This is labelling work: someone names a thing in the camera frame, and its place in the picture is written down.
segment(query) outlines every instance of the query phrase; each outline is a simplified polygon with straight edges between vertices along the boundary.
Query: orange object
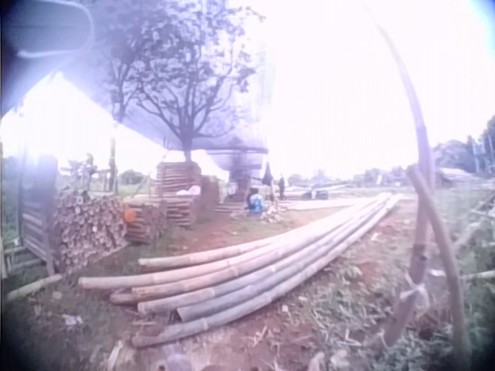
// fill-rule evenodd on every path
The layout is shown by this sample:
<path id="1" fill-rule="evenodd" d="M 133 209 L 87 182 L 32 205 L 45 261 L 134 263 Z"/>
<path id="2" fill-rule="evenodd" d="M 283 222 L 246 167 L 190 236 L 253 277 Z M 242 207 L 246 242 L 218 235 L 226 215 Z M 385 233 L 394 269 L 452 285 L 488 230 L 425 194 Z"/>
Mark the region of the orange object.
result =
<path id="1" fill-rule="evenodd" d="M 133 209 L 124 210 L 124 220 L 126 223 L 133 223 L 136 221 L 136 211 Z"/>

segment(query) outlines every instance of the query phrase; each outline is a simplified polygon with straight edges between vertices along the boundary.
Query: sitting person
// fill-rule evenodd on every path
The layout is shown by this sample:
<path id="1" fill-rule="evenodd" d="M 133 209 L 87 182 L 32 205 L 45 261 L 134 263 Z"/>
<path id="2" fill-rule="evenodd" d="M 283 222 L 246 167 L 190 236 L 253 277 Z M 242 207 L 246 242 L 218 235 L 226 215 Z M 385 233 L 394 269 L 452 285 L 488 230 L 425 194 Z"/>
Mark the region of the sitting person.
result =
<path id="1" fill-rule="evenodd" d="M 263 197 L 259 194 L 259 189 L 251 188 L 247 195 L 247 208 L 249 209 L 249 213 L 256 215 L 263 213 L 265 210 Z"/>

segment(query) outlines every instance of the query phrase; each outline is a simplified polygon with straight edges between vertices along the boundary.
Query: sky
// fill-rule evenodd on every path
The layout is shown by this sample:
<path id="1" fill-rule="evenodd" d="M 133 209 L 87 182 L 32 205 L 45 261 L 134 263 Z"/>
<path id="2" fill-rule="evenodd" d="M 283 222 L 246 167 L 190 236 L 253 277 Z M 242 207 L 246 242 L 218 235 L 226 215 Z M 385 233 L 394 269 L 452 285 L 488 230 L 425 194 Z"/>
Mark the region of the sky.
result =
<path id="1" fill-rule="evenodd" d="M 283 7 L 242 2 L 267 16 L 248 33 L 266 43 L 275 64 L 272 102 L 260 123 L 274 174 L 312 175 L 322 168 L 348 177 L 416 161 L 414 122 L 397 67 L 358 0 L 286 1 Z M 486 17 L 467 0 L 367 4 L 411 74 L 431 143 L 478 135 L 495 115 L 495 42 Z M 108 163 L 110 115 L 61 75 L 35 87 L 22 114 L 3 120 L 6 155 L 23 137 L 32 153 L 51 152 L 61 162 L 90 152 L 100 167 Z M 150 172 L 163 155 L 158 145 L 119 128 L 121 171 Z M 167 157 L 182 159 L 179 152 Z M 226 176 L 204 152 L 193 159 L 203 173 Z"/>

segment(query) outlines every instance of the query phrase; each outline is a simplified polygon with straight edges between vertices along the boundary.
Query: shade net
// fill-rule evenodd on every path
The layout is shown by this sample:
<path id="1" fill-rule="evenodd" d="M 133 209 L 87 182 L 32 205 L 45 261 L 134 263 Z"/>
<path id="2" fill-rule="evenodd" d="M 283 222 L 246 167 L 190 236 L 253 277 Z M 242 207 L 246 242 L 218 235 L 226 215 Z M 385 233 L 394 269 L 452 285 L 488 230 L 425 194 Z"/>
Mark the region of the shade net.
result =
<path id="1" fill-rule="evenodd" d="M 203 66 L 210 68 L 214 73 L 209 80 L 205 78 L 197 84 L 198 92 L 196 95 L 189 92 L 188 96 L 188 80 L 185 79 L 181 84 L 180 79 L 171 79 L 170 69 L 172 67 L 167 65 L 167 51 L 163 51 L 165 48 L 158 48 L 159 52 L 153 51 L 152 44 L 167 43 L 167 35 L 177 32 L 173 28 L 177 25 L 183 27 L 180 35 L 186 42 L 197 41 L 199 33 L 194 34 L 196 31 L 192 25 L 199 24 L 204 29 L 211 31 L 211 28 L 207 26 L 209 22 L 207 16 L 222 10 L 219 4 L 225 2 L 177 1 L 175 4 L 178 8 L 172 8 L 172 11 L 169 12 L 167 10 L 169 8 L 166 8 L 165 5 L 169 6 L 172 2 L 158 0 L 80 1 L 79 3 L 88 8 L 94 20 L 94 45 L 90 51 L 78 56 L 62 69 L 64 78 L 76 85 L 124 126 L 159 145 L 166 146 L 170 150 L 183 150 L 183 141 L 177 135 L 177 131 L 180 133 L 182 130 L 183 126 L 181 125 L 183 124 L 180 124 L 180 118 L 176 111 L 167 109 L 167 104 L 171 104 L 174 97 L 177 98 L 177 103 L 184 107 L 186 107 L 184 105 L 185 99 L 195 100 L 193 107 L 200 107 L 205 104 L 211 96 L 211 94 L 208 95 L 211 91 L 209 89 L 216 86 L 215 84 L 220 79 L 219 76 L 227 75 L 228 69 L 226 70 L 225 67 L 229 67 L 232 59 L 225 57 L 225 55 L 229 53 L 234 55 L 236 58 L 234 70 L 236 70 L 236 61 L 239 60 L 238 56 L 242 50 L 247 56 L 243 55 L 244 58 L 241 58 L 240 65 L 242 66 L 237 66 L 237 75 L 232 73 L 231 76 L 239 77 L 246 68 L 253 68 L 256 72 L 245 79 L 246 83 L 230 83 L 230 81 L 234 81 L 230 77 L 225 80 L 229 83 L 221 85 L 216 96 L 224 108 L 211 112 L 201 130 L 190 135 L 192 141 L 189 149 L 207 150 L 215 163 L 222 169 L 230 170 L 237 165 L 258 174 L 257 172 L 263 166 L 263 154 L 268 153 L 261 122 L 263 121 L 263 112 L 270 104 L 271 87 L 274 79 L 273 63 L 271 63 L 267 43 L 262 37 L 264 22 L 258 20 L 255 22 L 253 17 L 249 17 L 243 23 L 245 35 L 237 37 L 234 44 L 226 41 L 224 32 L 210 32 L 209 35 L 204 32 L 201 33 L 205 37 L 204 43 L 201 47 L 191 46 L 190 50 L 191 53 L 201 53 L 201 57 L 197 59 L 197 65 L 200 66 L 200 69 Z M 175 18 L 169 21 L 163 20 L 161 15 L 166 12 Z M 202 12 L 200 23 L 197 22 L 197 19 L 191 20 L 191 14 L 194 15 L 195 12 Z M 137 43 L 143 39 L 147 40 L 142 44 L 145 45 L 143 49 L 146 51 L 136 51 L 139 50 L 136 46 Z M 170 63 L 176 63 L 177 73 L 183 73 L 184 67 L 180 66 L 178 60 L 174 62 L 173 58 L 169 59 L 172 60 Z M 160 74 L 161 66 L 169 69 Z M 146 70 L 147 67 L 148 71 L 149 68 L 154 69 L 154 78 L 160 79 L 162 76 L 160 83 L 154 85 L 146 85 L 145 83 L 147 91 L 151 92 L 155 102 L 166 102 L 166 104 L 161 104 L 159 110 L 153 106 L 153 103 L 143 98 L 143 92 L 138 88 L 138 81 L 142 82 L 143 76 L 150 76 L 149 72 L 148 75 L 143 75 L 142 71 Z M 187 73 L 191 73 L 191 71 L 194 73 L 197 71 L 195 68 L 198 67 L 189 68 Z M 122 71 L 127 69 L 130 69 L 131 72 L 125 79 L 119 80 L 117 77 L 123 76 Z M 119 100 L 119 81 L 124 87 L 121 89 L 124 91 L 124 100 Z M 116 102 L 126 102 L 127 104 L 125 113 L 120 119 L 119 108 L 121 105 Z M 173 125 L 175 130 L 163 120 L 163 117 L 166 117 L 166 120 Z M 203 112 L 199 113 L 191 124 L 193 130 L 201 125 L 203 119 Z"/>

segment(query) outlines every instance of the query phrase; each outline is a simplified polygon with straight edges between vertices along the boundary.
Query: person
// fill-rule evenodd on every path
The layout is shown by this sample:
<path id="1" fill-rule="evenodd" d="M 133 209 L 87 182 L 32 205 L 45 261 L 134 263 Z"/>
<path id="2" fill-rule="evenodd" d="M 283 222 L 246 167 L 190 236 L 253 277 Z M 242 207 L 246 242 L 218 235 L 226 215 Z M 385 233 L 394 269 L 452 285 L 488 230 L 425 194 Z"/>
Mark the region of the person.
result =
<path id="1" fill-rule="evenodd" d="M 265 205 L 263 203 L 263 197 L 259 194 L 258 188 L 251 188 L 247 195 L 247 209 L 250 214 L 258 215 L 263 213 Z"/>
<path id="2" fill-rule="evenodd" d="M 280 175 L 280 180 L 278 181 L 278 189 L 280 190 L 280 199 L 285 199 L 285 179 L 284 175 Z"/>

